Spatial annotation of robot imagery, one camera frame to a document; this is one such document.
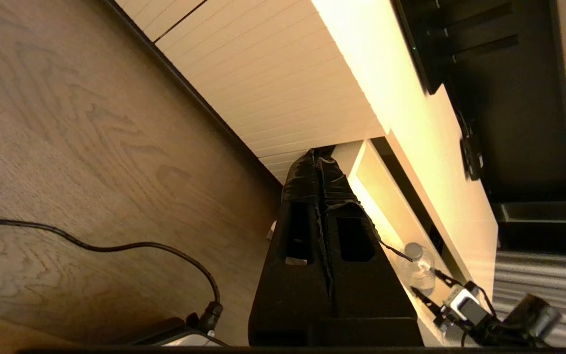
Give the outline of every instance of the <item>wooden floor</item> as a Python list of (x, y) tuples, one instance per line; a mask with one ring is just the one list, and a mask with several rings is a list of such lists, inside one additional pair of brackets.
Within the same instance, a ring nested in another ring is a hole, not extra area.
[[(220, 285), (218, 338), (245, 344), (278, 192), (102, 2), (0, 0), (0, 217), (186, 251)], [(0, 227), (0, 320), (17, 327), (106, 343), (212, 298), (175, 256)]]

